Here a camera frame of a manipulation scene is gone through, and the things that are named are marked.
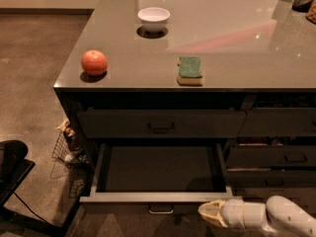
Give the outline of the cream white gripper body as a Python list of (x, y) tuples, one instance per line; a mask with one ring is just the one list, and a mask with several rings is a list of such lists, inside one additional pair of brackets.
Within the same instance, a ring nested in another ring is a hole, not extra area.
[(275, 231), (269, 223), (263, 203), (246, 202), (241, 198), (218, 199), (202, 204), (197, 211), (204, 220), (217, 227)]

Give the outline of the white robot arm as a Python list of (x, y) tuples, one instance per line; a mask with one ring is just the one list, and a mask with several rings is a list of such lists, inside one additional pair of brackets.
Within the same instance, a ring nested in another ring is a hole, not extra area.
[(316, 218), (286, 197), (272, 196), (266, 203), (218, 199), (202, 204), (197, 211), (204, 220), (221, 228), (316, 237)]

